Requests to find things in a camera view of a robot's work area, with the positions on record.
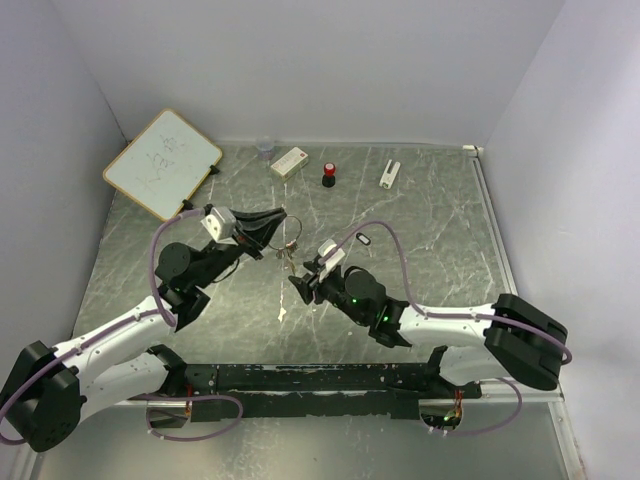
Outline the silver keys bunch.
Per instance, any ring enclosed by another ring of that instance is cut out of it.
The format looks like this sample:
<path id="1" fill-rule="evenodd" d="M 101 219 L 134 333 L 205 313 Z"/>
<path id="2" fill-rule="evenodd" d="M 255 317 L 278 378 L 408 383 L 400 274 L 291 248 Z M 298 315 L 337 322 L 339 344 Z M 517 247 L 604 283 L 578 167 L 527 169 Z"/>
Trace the silver keys bunch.
<path id="1" fill-rule="evenodd" d="M 298 248 L 298 241 L 292 240 L 276 250 L 276 257 L 280 260 L 292 260 Z"/>

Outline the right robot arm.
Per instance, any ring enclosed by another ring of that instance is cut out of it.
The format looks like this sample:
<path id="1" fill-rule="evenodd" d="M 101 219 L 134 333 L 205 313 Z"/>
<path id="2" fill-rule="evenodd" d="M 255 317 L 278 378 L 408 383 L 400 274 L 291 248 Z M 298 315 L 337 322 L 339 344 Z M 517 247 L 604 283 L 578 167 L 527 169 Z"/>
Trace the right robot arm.
<path id="1" fill-rule="evenodd" d="M 306 266 L 304 276 L 288 278 L 305 304 L 332 305 L 388 348 L 433 346 L 436 365 L 425 372 L 424 384 L 435 397 L 498 377 L 552 391 L 572 360 L 567 329 L 517 295 L 503 293 L 471 307 L 413 306 L 389 296 L 361 267 L 326 268 L 318 261 Z"/>

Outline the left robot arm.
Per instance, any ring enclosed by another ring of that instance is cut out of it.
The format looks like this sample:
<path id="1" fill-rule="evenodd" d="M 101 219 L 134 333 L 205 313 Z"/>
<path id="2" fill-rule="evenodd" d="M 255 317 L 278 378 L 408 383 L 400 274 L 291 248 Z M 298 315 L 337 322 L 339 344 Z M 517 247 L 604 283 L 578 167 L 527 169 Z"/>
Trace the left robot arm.
<path id="1" fill-rule="evenodd" d="M 245 213 L 206 205 L 161 224 L 150 244 L 148 297 L 87 334 L 20 352 L 1 390 L 1 418 L 19 436 L 2 444 L 44 452 L 122 400 L 181 395 L 185 366 L 161 340 L 200 316 L 210 301 L 205 288 L 243 255 L 262 259 L 286 217 L 282 207 Z"/>

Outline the black key fob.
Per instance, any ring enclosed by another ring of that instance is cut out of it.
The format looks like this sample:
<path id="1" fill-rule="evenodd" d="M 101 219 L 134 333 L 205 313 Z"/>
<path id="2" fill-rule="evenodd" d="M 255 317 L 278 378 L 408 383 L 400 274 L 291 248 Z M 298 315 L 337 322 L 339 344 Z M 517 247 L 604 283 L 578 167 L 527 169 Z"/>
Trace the black key fob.
<path id="1" fill-rule="evenodd" d="M 362 232 L 358 232 L 356 234 L 356 239 L 363 244 L 364 246 L 370 246 L 372 244 L 372 240 L 370 237 L 368 237 L 367 235 L 365 235 Z"/>

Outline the metal keyring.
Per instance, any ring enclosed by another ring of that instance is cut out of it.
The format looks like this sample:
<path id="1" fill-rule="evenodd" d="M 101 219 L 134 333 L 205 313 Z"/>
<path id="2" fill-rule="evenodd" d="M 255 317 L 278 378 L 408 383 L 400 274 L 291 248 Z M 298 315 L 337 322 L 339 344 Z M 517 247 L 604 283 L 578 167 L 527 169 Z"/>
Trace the metal keyring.
<path id="1" fill-rule="evenodd" d="M 271 250 L 286 250 L 290 247 L 296 249 L 296 245 L 304 232 L 304 223 L 296 215 L 288 214 L 268 244 Z"/>

